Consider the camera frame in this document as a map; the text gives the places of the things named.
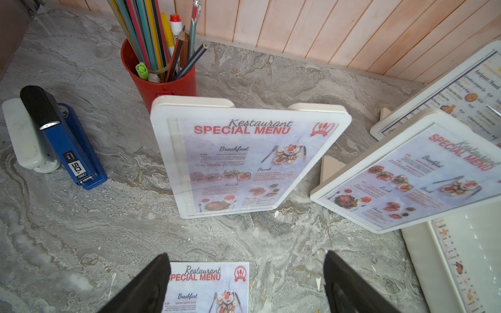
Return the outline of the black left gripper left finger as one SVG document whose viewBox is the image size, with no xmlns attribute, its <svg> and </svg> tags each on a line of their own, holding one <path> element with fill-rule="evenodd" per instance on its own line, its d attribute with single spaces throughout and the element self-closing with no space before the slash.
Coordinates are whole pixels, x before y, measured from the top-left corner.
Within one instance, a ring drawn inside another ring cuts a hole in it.
<svg viewBox="0 0 501 313">
<path fill-rule="evenodd" d="M 170 275 L 168 254 L 159 254 L 99 313 L 162 312 Z"/>
</svg>

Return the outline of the dim sum menu sheet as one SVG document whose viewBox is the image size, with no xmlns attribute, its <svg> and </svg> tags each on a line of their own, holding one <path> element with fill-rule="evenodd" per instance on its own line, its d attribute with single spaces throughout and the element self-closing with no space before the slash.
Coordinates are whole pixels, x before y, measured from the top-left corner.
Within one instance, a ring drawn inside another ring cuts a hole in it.
<svg viewBox="0 0 501 313">
<path fill-rule="evenodd" d="M 475 133 L 500 142 L 500 53 L 494 51 L 477 65 L 421 100 L 381 130 L 396 130 L 423 110 L 436 108 L 468 125 Z"/>
</svg>

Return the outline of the white eraser block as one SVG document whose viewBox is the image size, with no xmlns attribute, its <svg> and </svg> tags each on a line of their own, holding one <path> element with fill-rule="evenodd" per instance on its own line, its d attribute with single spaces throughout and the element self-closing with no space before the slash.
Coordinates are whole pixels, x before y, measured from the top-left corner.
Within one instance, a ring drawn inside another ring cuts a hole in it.
<svg viewBox="0 0 501 313">
<path fill-rule="evenodd" d="M 21 167 L 50 173 L 61 165 L 43 133 L 36 127 L 20 98 L 2 104 L 10 140 Z"/>
</svg>

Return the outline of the white menu holder front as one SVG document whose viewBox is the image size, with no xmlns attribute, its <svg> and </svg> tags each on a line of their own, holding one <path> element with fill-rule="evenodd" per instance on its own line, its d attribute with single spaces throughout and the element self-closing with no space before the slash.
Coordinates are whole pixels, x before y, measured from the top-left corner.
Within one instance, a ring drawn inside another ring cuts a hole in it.
<svg viewBox="0 0 501 313">
<path fill-rule="evenodd" d="M 417 113 L 440 109 L 473 132 L 500 146 L 500 41 L 484 46 L 451 72 L 428 86 L 370 129 L 377 140 L 388 136 Z"/>
</svg>

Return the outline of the blue stapler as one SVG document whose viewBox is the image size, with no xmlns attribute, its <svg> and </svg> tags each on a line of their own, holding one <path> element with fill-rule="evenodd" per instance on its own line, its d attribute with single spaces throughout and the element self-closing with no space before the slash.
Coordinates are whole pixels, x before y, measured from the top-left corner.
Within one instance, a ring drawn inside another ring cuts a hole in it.
<svg viewBox="0 0 501 313">
<path fill-rule="evenodd" d="M 58 103 L 52 94 L 39 86 L 23 87 L 20 99 L 74 183 L 91 190 L 107 181 L 108 176 L 69 105 Z"/>
</svg>

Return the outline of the dim sum menu in tray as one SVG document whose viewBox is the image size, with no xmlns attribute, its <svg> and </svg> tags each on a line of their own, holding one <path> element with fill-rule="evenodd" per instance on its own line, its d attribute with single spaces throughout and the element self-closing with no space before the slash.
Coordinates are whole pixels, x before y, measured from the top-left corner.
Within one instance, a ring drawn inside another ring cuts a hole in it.
<svg viewBox="0 0 501 313">
<path fill-rule="evenodd" d="M 500 312 L 500 206 L 434 219 L 432 229 L 463 312 Z"/>
</svg>

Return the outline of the red special menu sheet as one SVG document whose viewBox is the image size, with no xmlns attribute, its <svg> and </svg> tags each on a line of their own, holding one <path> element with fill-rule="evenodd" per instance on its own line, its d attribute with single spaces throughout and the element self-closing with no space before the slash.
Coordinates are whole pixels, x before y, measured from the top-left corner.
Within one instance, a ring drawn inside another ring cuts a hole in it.
<svg viewBox="0 0 501 313">
<path fill-rule="evenodd" d="M 163 312 L 249 311 L 248 262 L 172 262 Z"/>
</svg>

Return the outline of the white menu holder back right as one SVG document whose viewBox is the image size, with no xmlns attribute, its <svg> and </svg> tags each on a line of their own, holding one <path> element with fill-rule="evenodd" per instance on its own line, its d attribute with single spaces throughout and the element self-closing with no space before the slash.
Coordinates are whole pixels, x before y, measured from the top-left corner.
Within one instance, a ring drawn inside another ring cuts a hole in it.
<svg viewBox="0 0 501 313">
<path fill-rule="evenodd" d="M 500 147 L 441 110 L 424 110 L 321 183 L 310 198 L 373 233 L 497 204 Z"/>
</svg>

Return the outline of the white plastic tray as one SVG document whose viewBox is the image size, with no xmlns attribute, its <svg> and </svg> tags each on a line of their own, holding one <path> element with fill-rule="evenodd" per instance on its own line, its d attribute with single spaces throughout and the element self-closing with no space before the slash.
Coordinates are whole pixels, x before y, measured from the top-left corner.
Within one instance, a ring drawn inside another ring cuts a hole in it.
<svg viewBox="0 0 501 313">
<path fill-rule="evenodd" d="M 432 221 L 409 226 L 402 230 L 408 252 L 429 310 L 431 312 L 463 312 L 459 305 L 459 297 L 455 295 L 451 280 L 447 276 L 445 261 L 442 259 L 442 254 L 439 253 L 438 240 L 431 225 Z"/>
</svg>

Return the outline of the white menu holder back left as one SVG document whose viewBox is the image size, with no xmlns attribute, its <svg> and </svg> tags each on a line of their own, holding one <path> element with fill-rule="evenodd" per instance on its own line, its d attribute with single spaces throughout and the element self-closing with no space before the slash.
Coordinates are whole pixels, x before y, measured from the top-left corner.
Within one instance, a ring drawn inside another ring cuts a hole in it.
<svg viewBox="0 0 501 313">
<path fill-rule="evenodd" d="M 150 121 L 180 216 L 199 219 L 278 208 L 352 117 L 332 104 L 270 110 L 165 95 Z"/>
</svg>

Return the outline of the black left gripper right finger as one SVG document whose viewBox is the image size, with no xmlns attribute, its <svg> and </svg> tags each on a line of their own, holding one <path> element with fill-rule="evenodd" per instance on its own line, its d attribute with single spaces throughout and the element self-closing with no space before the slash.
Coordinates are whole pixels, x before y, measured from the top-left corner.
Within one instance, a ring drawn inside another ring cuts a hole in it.
<svg viewBox="0 0 501 313">
<path fill-rule="evenodd" d="M 326 253 L 324 280 L 331 312 L 398 311 L 332 250 Z"/>
</svg>

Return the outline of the coloured pencils bundle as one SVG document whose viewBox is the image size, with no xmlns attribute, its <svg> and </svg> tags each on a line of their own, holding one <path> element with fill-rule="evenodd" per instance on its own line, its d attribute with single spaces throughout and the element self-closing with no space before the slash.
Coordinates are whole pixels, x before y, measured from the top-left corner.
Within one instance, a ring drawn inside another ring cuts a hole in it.
<svg viewBox="0 0 501 313">
<path fill-rule="evenodd" d="M 158 1 L 115 1 L 108 5 L 119 22 L 138 61 L 136 74 L 151 83 L 180 80 L 194 71 L 208 49 L 195 48 L 196 29 L 202 13 L 200 1 L 193 1 L 189 27 L 178 14 L 166 15 Z"/>
</svg>

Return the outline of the white menu holder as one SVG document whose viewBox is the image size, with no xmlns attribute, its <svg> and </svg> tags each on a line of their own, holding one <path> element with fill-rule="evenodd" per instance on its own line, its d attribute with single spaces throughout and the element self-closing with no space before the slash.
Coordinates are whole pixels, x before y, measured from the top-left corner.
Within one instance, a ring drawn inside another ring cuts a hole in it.
<svg viewBox="0 0 501 313">
<path fill-rule="evenodd" d="M 278 208 L 352 117 L 332 104 L 270 110 L 165 95 L 150 121 L 180 216 L 199 219 Z"/>
<path fill-rule="evenodd" d="M 500 147 L 441 110 L 424 110 L 321 183 L 310 198 L 373 233 L 497 204 Z"/>
<path fill-rule="evenodd" d="M 370 129 L 377 140 L 388 136 L 417 113 L 440 109 L 473 132 L 500 146 L 500 41 L 484 46 L 451 72 L 428 86 Z"/>
</svg>

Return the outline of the red pencil cup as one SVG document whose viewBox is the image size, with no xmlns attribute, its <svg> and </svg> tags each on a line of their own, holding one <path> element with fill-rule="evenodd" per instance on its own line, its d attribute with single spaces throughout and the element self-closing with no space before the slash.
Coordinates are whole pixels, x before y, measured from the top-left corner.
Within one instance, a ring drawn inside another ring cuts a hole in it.
<svg viewBox="0 0 501 313">
<path fill-rule="evenodd" d="M 139 61 L 127 39 L 124 40 L 121 46 L 121 61 L 133 79 L 148 112 L 151 112 L 153 101 L 159 96 L 196 96 L 196 67 L 193 67 L 184 77 L 173 82 L 152 83 L 143 80 L 138 76 L 135 69 Z"/>
</svg>

